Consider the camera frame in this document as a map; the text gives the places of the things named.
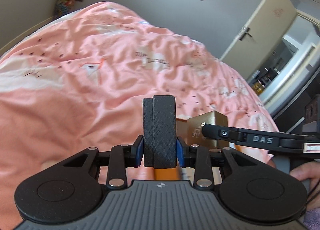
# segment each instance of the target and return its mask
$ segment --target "silver screw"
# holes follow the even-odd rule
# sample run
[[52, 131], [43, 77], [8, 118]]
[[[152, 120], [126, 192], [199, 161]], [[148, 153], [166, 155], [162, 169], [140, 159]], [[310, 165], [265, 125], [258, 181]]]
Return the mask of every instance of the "silver screw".
[[120, 178], [113, 178], [109, 180], [109, 185], [111, 187], [121, 187], [122, 185], [124, 185], [124, 180]]
[[212, 185], [212, 181], [206, 178], [199, 179], [196, 183], [199, 187], [209, 187]]

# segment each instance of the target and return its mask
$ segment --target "door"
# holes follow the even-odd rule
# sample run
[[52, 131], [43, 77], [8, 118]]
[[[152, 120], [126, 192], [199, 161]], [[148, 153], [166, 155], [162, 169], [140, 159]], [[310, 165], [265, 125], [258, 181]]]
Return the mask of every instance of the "door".
[[272, 53], [296, 16], [290, 0], [262, 0], [220, 60], [248, 79]]

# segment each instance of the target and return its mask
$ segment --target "pink bedding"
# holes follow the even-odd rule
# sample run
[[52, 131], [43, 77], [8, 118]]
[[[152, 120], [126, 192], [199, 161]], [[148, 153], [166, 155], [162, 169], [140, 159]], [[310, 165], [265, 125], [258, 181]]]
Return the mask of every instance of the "pink bedding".
[[[20, 182], [87, 147], [133, 143], [142, 99], [166, 94], [177, 117], [217, 110], [229, 126], [277, 130], [244, 79], [203, 44], [116, 3], [89, 6], [12, 49], [0, 61], [0, 229], [21, 221]], [[243, 151], [268, 160], [266, 151]], [[128, 177], [153, 171], [128, 169]]]

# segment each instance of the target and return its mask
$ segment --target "finger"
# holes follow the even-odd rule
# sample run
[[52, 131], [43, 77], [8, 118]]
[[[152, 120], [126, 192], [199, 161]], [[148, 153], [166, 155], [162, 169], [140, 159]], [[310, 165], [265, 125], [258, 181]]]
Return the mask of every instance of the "finger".
[[320, 178], [320, 162], [305, 163], [290, 172], [290, 175], [298, 180], [308, 178]]
[[268, 164], [269, 166], [273, 167], [273, 168], [276, 167], [276, 165], [275, 165], [275, 163], [273, 162], [273, 160], [268, 161], [267, 164]]

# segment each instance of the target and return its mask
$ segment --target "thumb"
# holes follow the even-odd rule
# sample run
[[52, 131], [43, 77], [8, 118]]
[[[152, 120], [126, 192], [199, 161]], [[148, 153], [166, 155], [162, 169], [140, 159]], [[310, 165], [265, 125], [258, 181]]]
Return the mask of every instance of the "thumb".
[[320, 162], [304, 163], [292, 170], [290, 175], [298, 180], [320, 178]]

